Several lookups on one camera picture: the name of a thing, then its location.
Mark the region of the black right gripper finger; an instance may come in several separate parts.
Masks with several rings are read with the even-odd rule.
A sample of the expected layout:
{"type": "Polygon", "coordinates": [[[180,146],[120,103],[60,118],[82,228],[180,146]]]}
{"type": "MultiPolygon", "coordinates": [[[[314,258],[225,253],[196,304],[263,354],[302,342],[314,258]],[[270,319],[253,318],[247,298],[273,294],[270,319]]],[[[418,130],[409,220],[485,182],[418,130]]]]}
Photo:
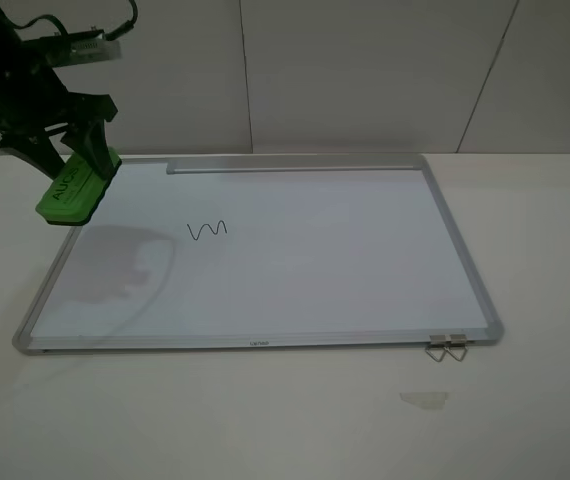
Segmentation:
{"type": "Polygon", "coordinates": [[[61,142],[78,154],[101,179],[115,174],[105,136],[105,121],[100,118],[69,123],[61,142]]]}

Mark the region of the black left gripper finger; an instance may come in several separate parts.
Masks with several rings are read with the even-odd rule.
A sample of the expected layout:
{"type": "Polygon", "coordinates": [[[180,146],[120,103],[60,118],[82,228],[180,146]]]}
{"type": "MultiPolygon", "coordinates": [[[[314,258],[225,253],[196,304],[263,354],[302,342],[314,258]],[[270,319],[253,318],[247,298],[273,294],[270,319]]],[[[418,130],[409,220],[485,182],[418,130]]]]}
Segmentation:
{"type": "Polygon", "coordinates": [[[65,166],[64,160],[47,135],[30,137],[10,133],[2,134],[0,150],[23,160],[51,180],[56,179],[65,166]]]}

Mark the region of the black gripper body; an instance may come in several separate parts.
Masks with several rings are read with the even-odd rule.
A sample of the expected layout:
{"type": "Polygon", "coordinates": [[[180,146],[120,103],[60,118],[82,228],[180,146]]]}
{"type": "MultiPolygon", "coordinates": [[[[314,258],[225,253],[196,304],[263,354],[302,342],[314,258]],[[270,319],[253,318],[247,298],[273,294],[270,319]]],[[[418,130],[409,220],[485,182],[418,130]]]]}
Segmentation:
{"type": "Polygon", "coordinates": [[[58,124],[81,129],[116,113],[110,96],[69,91],[39,60],[0,60],[0,133],[30,136],[58,124]]]}

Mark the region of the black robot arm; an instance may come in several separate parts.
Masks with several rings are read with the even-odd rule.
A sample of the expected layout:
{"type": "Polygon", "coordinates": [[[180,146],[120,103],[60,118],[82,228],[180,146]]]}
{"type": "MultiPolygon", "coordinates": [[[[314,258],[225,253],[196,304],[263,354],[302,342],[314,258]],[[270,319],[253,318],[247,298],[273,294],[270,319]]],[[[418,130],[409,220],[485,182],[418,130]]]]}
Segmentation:
{"type": "Polygon", "coordinates": [[[115,175],[105,124],[117,108],[108,95],[69,91],[46,58],[21,40],[0,8],[0,150],[30,164],[51,179],[64,161],[50,141],[61,142],[87,162],[96,175],[115,175]]]}

